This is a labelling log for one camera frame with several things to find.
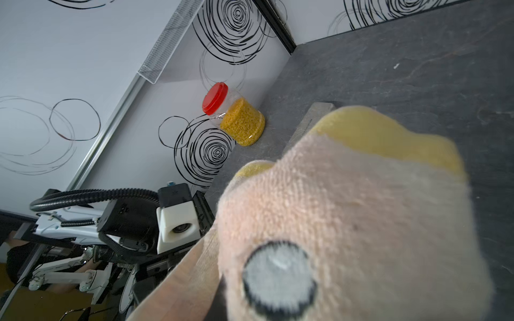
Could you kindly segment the grey rectangular eyeglass case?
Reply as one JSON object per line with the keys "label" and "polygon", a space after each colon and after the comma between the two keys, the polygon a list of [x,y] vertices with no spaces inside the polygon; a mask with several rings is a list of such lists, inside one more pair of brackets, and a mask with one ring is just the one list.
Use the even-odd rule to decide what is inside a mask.
{"label": "grey rectangular eyeglass case", "polygon": [[335,109],[336,107],[332,103],[313,103],[306,112],[301,122],[298,124],[297,129],[295,130],[286,147],[284,148],[282,156],[284,156],[289,150],[291,150],[296,145],[296,143],[298,143],[305,136],[305,134],[308,133],[310,129],[312,129],[314,125],[318,123],[318,121],[320,121],[325,115],[329,114]]}

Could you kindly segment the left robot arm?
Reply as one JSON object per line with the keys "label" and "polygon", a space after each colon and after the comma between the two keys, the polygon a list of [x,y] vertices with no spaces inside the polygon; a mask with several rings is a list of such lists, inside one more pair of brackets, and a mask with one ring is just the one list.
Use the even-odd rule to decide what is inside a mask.
{"label": "left robot arm", "polygon": [[75,258],[40,264],[32,271],[29,289],[73,284],[99,303],[122,269],[143,266],[143,274],[173,268],[204,236],[215,216],[202,192],[186,184],[147,189],[48,190],[32,201],[38,215],[32,230],[37,242],[80,246]]}

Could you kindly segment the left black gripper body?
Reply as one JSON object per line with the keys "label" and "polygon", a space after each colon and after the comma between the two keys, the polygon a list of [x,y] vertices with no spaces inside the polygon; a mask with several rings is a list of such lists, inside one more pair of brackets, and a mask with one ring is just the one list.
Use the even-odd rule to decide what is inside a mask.
{"label": "left black gripper body", "polygon": [[[192,199],[197,212],[202,238],[213,225],[215,216],[206,201],[205,193],[197,191],[192,196]],[[170,271],[172,271],[183,258],[185,258],[186,254],[198,242],[199,239],[198,241],[187,244],[186,246],[181,246],[163,254],[157,254],[153,258],[146,259],[137,267],[137,273],[135,274],[136,281],[147,279],[152,281],[162,281],[164,277],[166,277],[166,275],[170,273]]]}

